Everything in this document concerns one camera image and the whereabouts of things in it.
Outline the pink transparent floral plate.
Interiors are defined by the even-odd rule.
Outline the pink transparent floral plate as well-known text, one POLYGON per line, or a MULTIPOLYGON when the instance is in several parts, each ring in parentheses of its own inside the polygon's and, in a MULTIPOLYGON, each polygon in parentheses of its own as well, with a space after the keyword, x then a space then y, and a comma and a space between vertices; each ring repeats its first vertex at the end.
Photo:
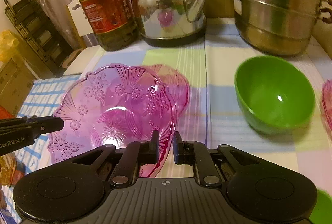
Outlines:
POLYGON ((168 85, 145 66, 110 64, 72 84, 54 112, 64 127, 50 133, 53 164, 105 144, 125 148, 159 133, 159 159, 140 176, 155 177, 165 163, 177 123, 168 85))

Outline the green plastic bowl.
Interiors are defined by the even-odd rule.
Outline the green plastic bowl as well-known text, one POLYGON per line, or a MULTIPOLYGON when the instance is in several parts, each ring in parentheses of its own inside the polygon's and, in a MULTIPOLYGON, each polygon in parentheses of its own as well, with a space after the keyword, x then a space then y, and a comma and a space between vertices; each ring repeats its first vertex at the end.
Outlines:
POLYGON ((324 190, 317 190, 317 202, 310 221, 314 224, 332 224, 332 199, 324 190))
POLYGON ((261 55, 243 61, 234 84, 245 120, 260 133, 276 135, 306 127, 314 113, 311 83, 282 58, 261 55))

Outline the checked pastel tablecloth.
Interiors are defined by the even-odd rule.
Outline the checked pastel tablecloth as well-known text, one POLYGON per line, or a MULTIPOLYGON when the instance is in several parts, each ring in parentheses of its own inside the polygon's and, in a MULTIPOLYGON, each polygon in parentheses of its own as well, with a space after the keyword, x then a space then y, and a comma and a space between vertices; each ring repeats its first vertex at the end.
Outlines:
POLYGON ((262 55, 237 33, 232 19, 212 19, 203 41, 182 48, 149 48, 138 41, 117 52, 101 52, 85 61, 83 75, 111 63, 165 64, 189 81, 191 100, 179 117, 176 130, 183 140, 205 142, 208 148, 229 144, 267 161, 297 171, 331 196, 331 140, 321 119, 321 89, 331 80, 331 59, 312 38, 300 55, 286 58, 309 79, 316 95, 310 125, 286 136, 258 134, 245 121, 234 87, 237 67, 262 55))

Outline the blue white checked cloth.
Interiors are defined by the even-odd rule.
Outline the blue white checked cloth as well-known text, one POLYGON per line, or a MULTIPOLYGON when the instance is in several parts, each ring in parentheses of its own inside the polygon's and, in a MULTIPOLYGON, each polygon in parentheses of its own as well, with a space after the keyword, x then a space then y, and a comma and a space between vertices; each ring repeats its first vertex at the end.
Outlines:
MULTIPOLYGON (((67 89, 79 79, 79 75, 36 80, 18 112, 18 117, 50 116, 58 108, 67 89)), ((51 164, 47 149, 48 135, 40 136, 33 145, 14 152, 16 159, 24 166, 25 173, 51 164)))

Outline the yellow plastic bag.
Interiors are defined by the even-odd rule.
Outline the yellow plastic bag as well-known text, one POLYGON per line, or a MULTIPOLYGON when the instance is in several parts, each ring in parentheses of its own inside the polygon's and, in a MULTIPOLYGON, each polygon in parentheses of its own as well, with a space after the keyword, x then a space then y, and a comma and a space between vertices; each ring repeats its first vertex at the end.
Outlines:
POLYGON ((12 57, 18 54, 18 38, 10 30, 4 30, 0 35, 0 60, 7 63, 12 57))

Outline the black folding rack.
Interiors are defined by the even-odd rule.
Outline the black folding rack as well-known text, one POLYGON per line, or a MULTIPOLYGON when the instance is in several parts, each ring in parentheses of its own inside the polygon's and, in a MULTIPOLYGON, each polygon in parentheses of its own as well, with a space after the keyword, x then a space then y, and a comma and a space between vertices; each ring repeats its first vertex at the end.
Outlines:
POLYGON ((55 75, 61 76, 63 62, 74 49, 63 38, 36 0, 20 0, 6 4, 5 14, 23 40, 55 75))

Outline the cooking oil bottle red label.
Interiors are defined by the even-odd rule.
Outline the cooking oil bottle red label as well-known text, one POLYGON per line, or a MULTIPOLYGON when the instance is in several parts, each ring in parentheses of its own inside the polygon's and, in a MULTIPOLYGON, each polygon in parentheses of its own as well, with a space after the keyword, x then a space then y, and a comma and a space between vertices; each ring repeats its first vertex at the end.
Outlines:
POLYGON ((79 0, 101 47, 121 50, 138 36, 129 0, 79 0))

